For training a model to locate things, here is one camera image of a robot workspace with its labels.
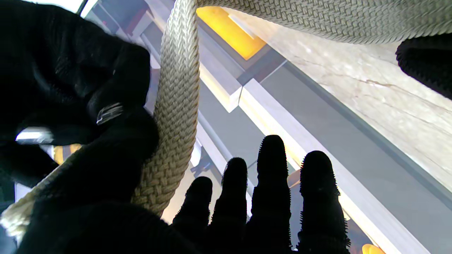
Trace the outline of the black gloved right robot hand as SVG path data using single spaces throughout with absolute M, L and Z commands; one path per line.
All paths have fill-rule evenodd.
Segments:
M 63 186 L 135 188 L 159 139 L 144 105 L 148 51 L 55 5 L 1 1 L 1 177 L 29 188 L 58 164 L 43 144 L 83 144 Z

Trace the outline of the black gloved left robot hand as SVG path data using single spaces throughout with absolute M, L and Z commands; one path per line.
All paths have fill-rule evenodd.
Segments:
M 197 177 L 172 224 L 131 203 L 142 164 L 155 158 L 154 119 L 144 108 L 105 132 L 61 166 L 38 194 L 18 254 L 292 254 L 291 194 L 284 143 L 266 136 L 258 185 L 246 218 L 247 166 L 231 159 L 209 223 L 213 185 Z

